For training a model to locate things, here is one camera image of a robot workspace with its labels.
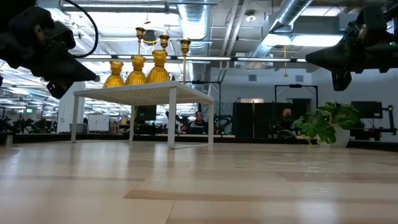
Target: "green leaves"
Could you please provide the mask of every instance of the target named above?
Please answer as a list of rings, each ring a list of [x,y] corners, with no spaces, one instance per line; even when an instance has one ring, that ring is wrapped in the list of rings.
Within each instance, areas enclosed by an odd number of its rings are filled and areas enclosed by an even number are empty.
[[[354,106],[326,103],[294,121],[292,128],[301,129],[310,138],[318,136],[319,142],[331,144],[336,142],[336,131],[331,124],[337,124],[343,129],[351,129],[358,121],[359,111]]]

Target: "black cable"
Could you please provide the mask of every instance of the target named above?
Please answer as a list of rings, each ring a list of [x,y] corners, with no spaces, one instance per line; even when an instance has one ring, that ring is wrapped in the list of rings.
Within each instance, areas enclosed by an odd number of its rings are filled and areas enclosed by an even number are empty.
[[[75,7],[78,8],[80,11],[82,11],[82,12],[87,16],[87,18],[90,20],[90,22],[92,23],[92,25],[93,25],[93,27],[94,27],[94,31],[95,31],[95,40],[94,40],[94,46],[93,46],[92,50],[89,51],[87,54],[83,54],[83,55],[74,55],[74,56],[73,56],[73,57],[75,57],[75,58],[85,58],[85,57],[87,57],[87,56],[93,54],[94,51],[97,49],[97,46],[98,46],[98,39],[99,39],[99,36],[100,36],[100,35],[98,34],[97,25],[95,24],[93,18],[91,18],[91,16],[87,13],[87,11],[85,11],[85,10],[84,10],[82,7],[80,7],[78,4],[74,3],[74,2],[71,1],[71,0],[64,0],[64,1],[67,2],[67,3],[69,3],[69,4],[71,4],[72,6],[75,6]]]

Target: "white planter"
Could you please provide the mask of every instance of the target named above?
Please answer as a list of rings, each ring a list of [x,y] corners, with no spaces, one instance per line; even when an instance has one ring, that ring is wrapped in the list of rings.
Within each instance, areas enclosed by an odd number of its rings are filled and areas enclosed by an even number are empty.
[[[344,130],[337,124],[331,124],[336,131],[336,142],[333,144],[321,143],[323,147],[346,147],[349,141],[349,130]]]

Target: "silver ventilation duct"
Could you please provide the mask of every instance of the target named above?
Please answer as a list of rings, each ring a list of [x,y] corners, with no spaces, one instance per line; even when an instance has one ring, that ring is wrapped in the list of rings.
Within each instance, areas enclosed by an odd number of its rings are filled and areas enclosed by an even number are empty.
[[[210,6],[198,4],[179,4],[178,11],[181,15],[181,26],[184,38],[192,41],[189,47],[189,55],[208,55],[209,45],[203,40],[207,38],[209,31]],[[210,78],[210,64],[192,63],[192,81],[208,81]],[[202,86],[193,85],[196,90]]]
[[[304,9],[311,4],[312,0],[284,0],[280,6],[279,11],[274,15],[267,16],[264,21],[263,34],[268,35],[270,31],[281,32],[292,31],[293,23],[303,13]],[[251,54],[252,57],[266,57],[273,48],[273,45],[267,45],[262,41]],[[247,63],[244,68],[253,69],[259,67],[258,63]]]

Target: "table leg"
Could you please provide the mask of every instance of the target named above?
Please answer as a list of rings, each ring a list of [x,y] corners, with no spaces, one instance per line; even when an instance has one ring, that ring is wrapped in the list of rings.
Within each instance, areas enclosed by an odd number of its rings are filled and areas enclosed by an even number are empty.
[[[214,140],[214,103],[209,104],[209,144],[213,143]]]
[[[134,117],[135,117],[135,113],[136,112],[136,107],[134,106],[134,104],[131,105],[131,118],[130,118],[130,137],[129,137],[129,141],[132,141],[132,138],[134,136]]]
[[[170,88],[169,93],[169,130],[167,133],[167,145],[175,148],[175,110],[177,107],[177,88]]]
[[[75,96],[75,104],[73,105],[73,119],[72,119],[72,142],[76,142],[76,129],[77,129],[77,113],[79,110],[79,96]]]

